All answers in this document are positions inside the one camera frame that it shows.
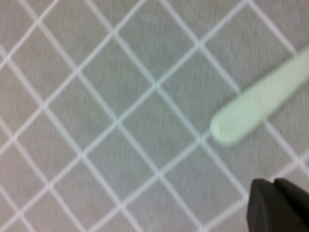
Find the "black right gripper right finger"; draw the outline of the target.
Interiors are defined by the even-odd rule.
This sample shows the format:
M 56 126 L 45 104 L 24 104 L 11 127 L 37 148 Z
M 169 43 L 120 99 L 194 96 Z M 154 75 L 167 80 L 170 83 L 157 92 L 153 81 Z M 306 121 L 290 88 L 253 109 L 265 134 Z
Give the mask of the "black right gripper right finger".
M 276 178 L 274 185 L 284 196 L 293 211 L 302 219 L 304 224 L 308 224 L 309 193 L 285 178 Z

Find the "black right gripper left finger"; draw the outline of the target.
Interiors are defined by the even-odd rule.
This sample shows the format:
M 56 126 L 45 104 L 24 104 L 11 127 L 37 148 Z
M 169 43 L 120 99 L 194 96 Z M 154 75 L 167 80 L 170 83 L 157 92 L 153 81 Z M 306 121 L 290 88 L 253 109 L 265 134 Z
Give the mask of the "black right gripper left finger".
M 307 232 L 309 224 L 293 211 L 284 196 L 265 179 L 256 178 L 251 183 L 247 208 L 250 232 Z

